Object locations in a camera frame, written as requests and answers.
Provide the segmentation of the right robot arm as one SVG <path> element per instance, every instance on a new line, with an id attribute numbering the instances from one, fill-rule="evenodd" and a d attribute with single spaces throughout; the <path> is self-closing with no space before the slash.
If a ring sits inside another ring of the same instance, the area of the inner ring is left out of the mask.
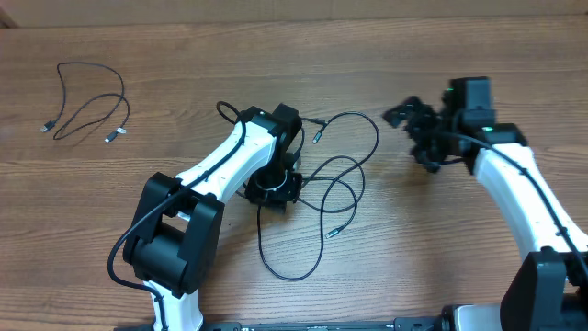
<path id="1" fill-rule="evenodd" d="M 442 103 L 434 110 L 411 96 L 382 117 L 408 133 L 426 171 L 466 166 L 506 220 L 522 265 L 500 302 L 448 305 L 437 317 L 397 318 L 394 329 L 586 329 L 587 234 L 541 175 L 524 134 L 497 121 L 490 78 L 450 80 Z"/>

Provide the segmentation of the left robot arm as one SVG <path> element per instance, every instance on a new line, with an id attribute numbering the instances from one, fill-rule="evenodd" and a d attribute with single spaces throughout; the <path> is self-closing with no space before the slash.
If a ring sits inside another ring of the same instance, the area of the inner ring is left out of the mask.
<path id="1" fill-rule="evenodd" d="M 300 194 L 297 154 L 302 129 L 294 108 L 239 113 L 231 135 L 198 165 L 146 182 L 130 229 L 113 248 L 150 293 L 155 318 L 146 330 L 199 330 L 198 288 L 215 258 L 225 205 L 240 187 L 258 206 L 285 210 Z"/>

